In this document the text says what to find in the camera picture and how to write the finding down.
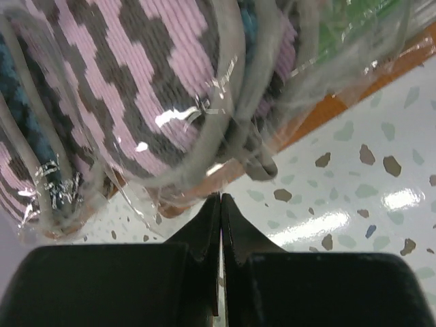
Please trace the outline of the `silver scourer pack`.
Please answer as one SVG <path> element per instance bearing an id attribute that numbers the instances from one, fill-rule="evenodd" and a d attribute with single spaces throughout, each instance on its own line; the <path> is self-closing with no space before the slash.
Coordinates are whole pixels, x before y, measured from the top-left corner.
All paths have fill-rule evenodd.
<path id="1" fill-rule="evenodd" d="M 293 70 L 295 1 L 2 1 L 1 213 L 75 232 L 120 179 L 167 200 L 238 160 Z"/>

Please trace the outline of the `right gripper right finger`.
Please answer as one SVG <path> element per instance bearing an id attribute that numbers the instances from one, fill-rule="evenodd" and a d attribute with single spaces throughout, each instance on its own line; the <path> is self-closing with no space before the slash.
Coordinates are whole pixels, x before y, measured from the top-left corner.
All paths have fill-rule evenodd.
<path id="1" fill-rule="evenodd" d="M 221 198 L 229 326 L 434 326 L 411 268 L 389 253 L 287 252 Z"/>

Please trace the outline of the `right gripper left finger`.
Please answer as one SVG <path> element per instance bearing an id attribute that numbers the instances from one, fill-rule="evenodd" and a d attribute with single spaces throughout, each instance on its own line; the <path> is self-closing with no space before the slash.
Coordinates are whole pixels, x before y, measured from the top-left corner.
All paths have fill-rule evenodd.
<path id="1" fill-rule="evenodd" d="M 21 262 L 2 326 L 212 326 L 221 198 L 161 244 L 57 245 Z"/>

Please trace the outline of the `blue green sponge pack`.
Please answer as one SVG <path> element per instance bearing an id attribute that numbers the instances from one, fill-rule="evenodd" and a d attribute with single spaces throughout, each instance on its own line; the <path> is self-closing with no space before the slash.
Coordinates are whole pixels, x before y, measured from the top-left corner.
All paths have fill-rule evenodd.
<path id="1" fill-rule="evenodd" d="M 337 90 L 395 58 L 435 22 L 434 1 L 297 1 L 297 87 Z"/>

